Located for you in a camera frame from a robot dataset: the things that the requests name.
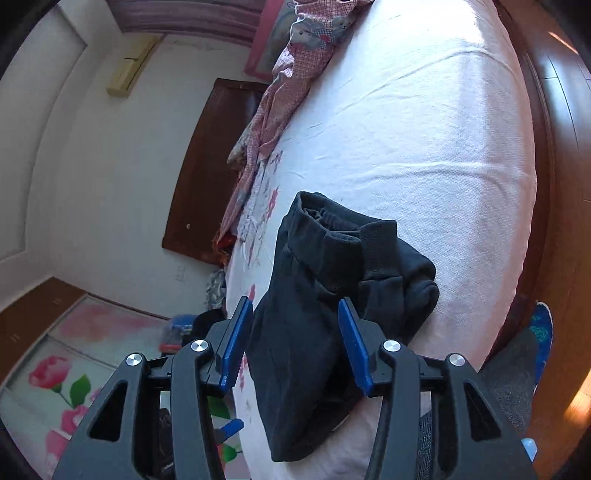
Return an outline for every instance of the folded black garment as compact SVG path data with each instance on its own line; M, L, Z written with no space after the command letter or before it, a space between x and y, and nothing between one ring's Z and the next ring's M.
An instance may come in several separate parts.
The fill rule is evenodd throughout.
M300 192L277 234L269 290L246 355L275 462L305 458L362 393L337 323L351 297L361 318L406 344L439 298L435 266L397 236L394 220Z

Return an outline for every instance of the pink flower painting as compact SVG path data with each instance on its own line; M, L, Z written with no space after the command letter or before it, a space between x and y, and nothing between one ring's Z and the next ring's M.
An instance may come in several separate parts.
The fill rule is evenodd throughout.
M64 413L61 414L60 428L64 432L74 435L86 412L88 412L88 407L84 405L78 405L74 410L64 410Z
M33 387L47 388L49 390L61 386L72 368L69 359L52 355L41 360L36 369L29 374L29 383Z
M68 441L53 430L51 430L45 437L45 463L47 478L51 478L53 476L57 462L60 461L60 458L64 453L64 450L66 450L67 445Z
M65 338L101 342L109 338L125 339L151 326L151 319L126 312L98 301L81 304L60 324Z

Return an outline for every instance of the white bedsheet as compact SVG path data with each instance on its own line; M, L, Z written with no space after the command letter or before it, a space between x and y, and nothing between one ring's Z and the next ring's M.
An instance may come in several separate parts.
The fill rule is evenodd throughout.
M437 267L439 303L416 353L485 360L515 295L535 200L531 112L491 0L375 0L261 170L228 272L228 310L268 288L277 229L299 190L398 221ZM362 479L379 399L309 457L273 463L248 368L234 389L254 480Z

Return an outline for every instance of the pink floral pattern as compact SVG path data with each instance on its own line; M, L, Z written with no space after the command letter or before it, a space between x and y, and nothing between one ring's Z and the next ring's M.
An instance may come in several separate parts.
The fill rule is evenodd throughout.
M246 355L242 355L242 362L240 363L240 370L238 371L238 381L240 391L244 389L244 371L248 369L248 360Z
M273 215L273 210L275 209L275 205L277 204L277 195L279 194L279 187L273 189L271 192L271 198L269 199L269 204L267 205L267 211L265 212L265 219L268 220Z
M87 412L88 407L84 405L78 405L74 410L64 410L64 413L61 414L60 428L64 432L74 435L74 432Z
M62 356L49 356L43 359L29 374L29 384L33 387L56 388L66 379L72 362Z
M256 295L256 285L253 283L251 290L248 292L248 298L250 299L250 301L255 300L255 295Z
M66 338L101 342L125 339L151 325L149 318L119 311L108 304L83 303L61 323L59 333Z
M62 437L59 433L54 432L53 430L47 433L47 436L45 437L45 464L47 478L51 478L53 476L57 462L60 461L60 458L64 453L64 450L66 450L67 445L68 440Z

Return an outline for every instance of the wooden floor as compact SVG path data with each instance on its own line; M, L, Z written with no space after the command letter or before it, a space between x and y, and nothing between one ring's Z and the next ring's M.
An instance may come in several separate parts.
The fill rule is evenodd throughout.
M534 295L551 309L554 342L527 432L546 480L591 422L591 74L535 0L499 2L527 45L550 126L550 215Z

